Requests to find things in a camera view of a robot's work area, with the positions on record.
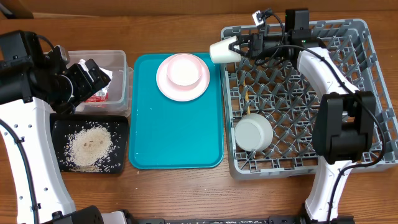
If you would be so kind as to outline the grey bowl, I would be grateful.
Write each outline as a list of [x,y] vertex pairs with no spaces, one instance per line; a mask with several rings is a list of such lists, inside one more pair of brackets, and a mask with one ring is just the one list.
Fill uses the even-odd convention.
[[236,144],[245,151],[261,151],[271,145],[273,129],[262,115],[243,116],[234,128]]

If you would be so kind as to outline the large pink plate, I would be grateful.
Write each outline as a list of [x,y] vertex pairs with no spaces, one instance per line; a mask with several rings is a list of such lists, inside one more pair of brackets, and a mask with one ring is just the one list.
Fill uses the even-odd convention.
[[201,64],[201,78],[192,86],[182,87],[172,83],[167,76],[167,66],[171,56],[167,57],[157,69],[156,83],[158,89],[163,95],[174,101],[191,101],[201,96],[210,84],[210,71],[206,63],[194,55]]

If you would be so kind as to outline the small pink saucer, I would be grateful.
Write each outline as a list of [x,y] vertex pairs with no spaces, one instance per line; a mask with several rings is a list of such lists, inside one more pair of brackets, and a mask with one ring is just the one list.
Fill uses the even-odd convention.
[[201,64],[192,54],[175,54],[168,63],[167,76],[178,86],[192,86],[201,78]]

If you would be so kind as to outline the pile of rice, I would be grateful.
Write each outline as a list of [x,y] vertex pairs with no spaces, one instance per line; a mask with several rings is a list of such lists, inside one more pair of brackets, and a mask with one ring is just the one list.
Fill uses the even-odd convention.
[[114,165],[109,163],[117,148],[111,137],[102,125],[68,134],[66,146],[63,147],[66,150],[63,163],[72,171],[110,173]]

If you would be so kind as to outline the white napkin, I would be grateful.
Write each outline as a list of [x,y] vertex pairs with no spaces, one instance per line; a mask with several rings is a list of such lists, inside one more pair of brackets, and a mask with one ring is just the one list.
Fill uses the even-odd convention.
[[90,76],[90,79],[94,81],[94,76],[95,74],[101,74],[105,77],[105,80],[107,82],[110,82],[113,77],[113,72],[110,70],[107,70],[105,68],[101,68],[95,64],[95,62],[90,59],[89,61],[86,61],[84,59],[80,59],[78,64],[82,67],[82,69]]

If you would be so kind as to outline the red snack wrapper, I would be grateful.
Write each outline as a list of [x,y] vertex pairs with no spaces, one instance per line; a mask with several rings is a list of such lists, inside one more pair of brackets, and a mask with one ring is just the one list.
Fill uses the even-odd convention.
[[89,97],[85,103],[101,103],[107,101],[109,93],[107,88],[103,88],[96,92],[93,96]]

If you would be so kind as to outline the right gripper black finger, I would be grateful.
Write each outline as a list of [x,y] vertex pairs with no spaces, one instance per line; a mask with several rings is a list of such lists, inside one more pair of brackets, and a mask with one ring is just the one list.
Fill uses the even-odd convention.
[[250,57],[251,56],[250,52],[245,52],[245,51],[241,50],[238,46],[229,47],[229,50],[239,54],[242,57]]
[[248,36],[240,36],[240,37],[233,36],[233,37],[231,37],[231,43],[228,45],[228,47],[230,49],[233,49],[233,48],[235,48],[235,46],[239,47],[241,44],[246,44],[246,43],[249,43],[250,41],[251,41],[251,36],[250,35],[248,35]]

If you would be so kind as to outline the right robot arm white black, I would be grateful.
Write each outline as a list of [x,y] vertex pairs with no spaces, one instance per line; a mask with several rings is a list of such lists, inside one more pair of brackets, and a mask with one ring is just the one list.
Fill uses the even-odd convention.
[[376,97],[350,83],[330,58],[324,42],[313,36],[308,9],[288,9],[281,35],[262,33],[228,39],[227,51],[236,60],[246,57],[255,65],[273,57],[290,60],[321,98],[312,144],[318,167],[310,195],[303,205],[302,223],[353,223],[340,217],[338,204],[348,176],[360,163],[373,141],[378,124],[374,115]]

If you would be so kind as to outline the white cup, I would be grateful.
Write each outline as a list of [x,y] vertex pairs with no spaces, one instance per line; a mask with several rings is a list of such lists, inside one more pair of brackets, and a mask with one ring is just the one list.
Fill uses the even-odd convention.
[[229,37],[210,45],[210,57],[213,63],[239,62],[241,55],[230,50],[229,45],[236,42],[236,36]]

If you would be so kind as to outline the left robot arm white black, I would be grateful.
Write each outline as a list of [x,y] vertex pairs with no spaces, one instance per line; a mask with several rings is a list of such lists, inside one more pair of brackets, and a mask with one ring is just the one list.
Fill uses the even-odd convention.
[[63,182],[53,147],[51,113],[72,114],[106,87],[109,70],[92,59],[70,63],[61,46],[16,30],[1,36],[1,136],[17,193],[19,223],[133,223],[127,210],[77,210]]

